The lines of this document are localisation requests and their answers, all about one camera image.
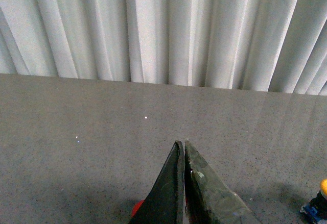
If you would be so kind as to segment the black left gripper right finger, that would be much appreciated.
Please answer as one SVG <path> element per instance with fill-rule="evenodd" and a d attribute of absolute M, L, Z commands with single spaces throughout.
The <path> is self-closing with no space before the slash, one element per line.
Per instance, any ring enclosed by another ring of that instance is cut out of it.
<path fill-rule="evenodd" d="M 189 141 L 185 142 L 184 177 L 189 223 L 259 222 Z"/>

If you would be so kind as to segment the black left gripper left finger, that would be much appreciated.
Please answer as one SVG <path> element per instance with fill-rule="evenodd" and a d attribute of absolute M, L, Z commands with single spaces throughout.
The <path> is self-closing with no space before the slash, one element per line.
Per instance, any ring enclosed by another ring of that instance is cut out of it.
<path fill-rule="evenodd" d="M 130 223 L 183 223 L 184 149 L 175 141 L 145 200 Z"/>

